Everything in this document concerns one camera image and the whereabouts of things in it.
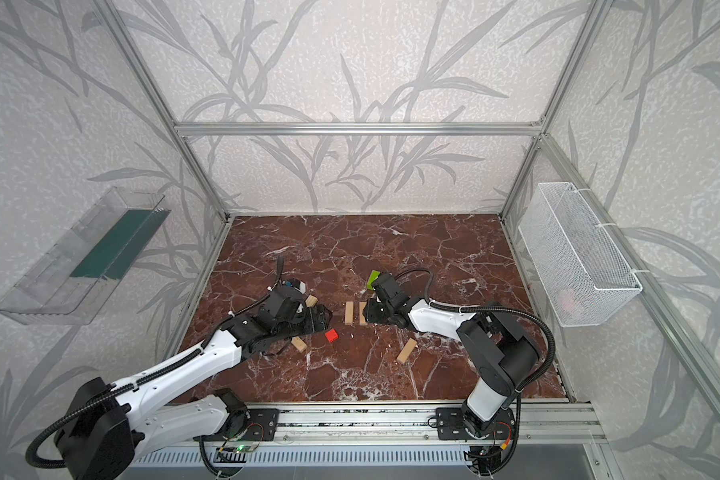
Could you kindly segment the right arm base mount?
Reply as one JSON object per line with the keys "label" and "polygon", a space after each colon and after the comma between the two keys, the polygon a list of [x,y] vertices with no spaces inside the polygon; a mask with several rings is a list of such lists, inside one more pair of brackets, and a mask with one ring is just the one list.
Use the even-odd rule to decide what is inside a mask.
{"label": "right arm base mount", "polygon": [[465,407],[440,407],[427,419],[439,440],[487,440],[500,443],[513,436],[516,420],[512,409],[499,409],[491,420],[481,420]]}

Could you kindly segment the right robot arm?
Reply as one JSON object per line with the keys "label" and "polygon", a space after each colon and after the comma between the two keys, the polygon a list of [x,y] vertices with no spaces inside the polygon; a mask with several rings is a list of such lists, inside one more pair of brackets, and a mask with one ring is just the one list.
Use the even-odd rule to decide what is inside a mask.
{"label": "right robot arm", "polygon": [[397,275],[373,271],[364,307],[366,321],[436,334],[461,343],[479,380],[462,404],[466,432],[488,436],[499,413],[519,402],[523,390],[554,362],[556,343],[548,325],[536,315],[499,303],[453,305],[433,300],[434,276],[426,268]]}

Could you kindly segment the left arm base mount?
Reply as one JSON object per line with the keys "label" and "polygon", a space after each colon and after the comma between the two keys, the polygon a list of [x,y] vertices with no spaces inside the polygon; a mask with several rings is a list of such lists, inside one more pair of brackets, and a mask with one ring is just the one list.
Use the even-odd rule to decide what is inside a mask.
{"label": "left arm base mount", "polygon": [[276,408],[248,409],[234,413],[218,436],[224,440],[270,442],[274,440],[280,411]]}

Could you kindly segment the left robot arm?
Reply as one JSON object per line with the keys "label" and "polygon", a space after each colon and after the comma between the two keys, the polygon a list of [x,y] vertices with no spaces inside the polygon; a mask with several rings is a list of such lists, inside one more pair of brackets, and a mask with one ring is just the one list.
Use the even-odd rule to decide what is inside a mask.
{"label": "left robot arm", "polygon": [[331,310],[301,283],[280,283],[259,301],[228,315],[198,344],[141,372],[81,386],[65,415],[28,445],[38,469],[65,469],[75,479],[115,479],[141,456],[230,427],[239,411],[230,392],[174,406],[172,400],[280,340],[328,331]]}

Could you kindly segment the natural wood block top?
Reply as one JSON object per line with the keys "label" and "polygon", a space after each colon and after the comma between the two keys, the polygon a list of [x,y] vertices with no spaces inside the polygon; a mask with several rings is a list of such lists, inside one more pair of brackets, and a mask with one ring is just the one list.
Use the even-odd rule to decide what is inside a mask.
{"label": "natural wood block top", "polygon": [[345,304],[344,324],[352,325],[354,322],[355,302],[349,301]]}

